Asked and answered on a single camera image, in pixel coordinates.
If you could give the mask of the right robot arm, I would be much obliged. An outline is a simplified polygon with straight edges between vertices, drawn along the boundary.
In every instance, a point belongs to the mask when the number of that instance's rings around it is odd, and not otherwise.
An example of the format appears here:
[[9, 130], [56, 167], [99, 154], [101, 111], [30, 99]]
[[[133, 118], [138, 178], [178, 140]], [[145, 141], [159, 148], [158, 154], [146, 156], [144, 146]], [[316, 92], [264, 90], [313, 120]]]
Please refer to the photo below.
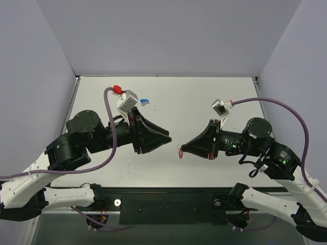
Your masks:
[[318, 182], [305, 182], [299, 157], [278, 143], [271, 133], [271, 124], [263, 118], [250, 119], [241, 133], [224, 131], [220, 121], [210, 120], [200, 135], [181, 146], [179, 154], [190, 153], [208, 160], [214, 160], [219, 152], [225, 152], [226, 156], [240, 155], [239, 164], [254, 166], [249, 176], [267, 175], [296, 200], [277, 198], [237, 183], [228, 195], [228, 204], [235, 209], [244, 206], [264, 211], [289, 222], [304, 237], [325, 242], [326, 203], [314, 190]]

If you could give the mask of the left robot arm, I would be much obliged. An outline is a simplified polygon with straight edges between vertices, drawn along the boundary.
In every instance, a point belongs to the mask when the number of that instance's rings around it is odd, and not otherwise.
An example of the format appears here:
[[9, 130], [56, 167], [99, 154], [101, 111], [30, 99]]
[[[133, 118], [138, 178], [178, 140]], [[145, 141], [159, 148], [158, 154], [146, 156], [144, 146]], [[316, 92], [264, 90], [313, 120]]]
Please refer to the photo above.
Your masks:
[[59, 136], [44, 153], [19, 177], [1, 181], [1, 219], [22, 222], [43, 211], [66, 206], [102, 211], [108, 199], [101, 185], [79, 188], [49, 188], [55, 179], [76, 171], [91, 162], [90, 153], [112, 150], [131, 144], [137, 154], [149, 153], [172, 141], [169, 131], [145, 119], [136, 107], [127, 119], [118, 116], [105, 127], [98, 114], [91, 110], [79, 112], [66, 123], [67, 133]]

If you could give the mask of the red key tag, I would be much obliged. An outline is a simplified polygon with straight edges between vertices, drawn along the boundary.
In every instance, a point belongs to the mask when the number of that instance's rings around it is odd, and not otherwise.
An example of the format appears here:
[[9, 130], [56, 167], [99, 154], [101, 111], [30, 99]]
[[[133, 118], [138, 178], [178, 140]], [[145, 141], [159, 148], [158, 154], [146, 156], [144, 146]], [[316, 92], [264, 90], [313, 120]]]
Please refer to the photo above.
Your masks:
[[180, 159], [183, 157], [183, 150], [182, 150], [182, 148], [179, 149], [178, 155], [179, 155], [179, 158]]

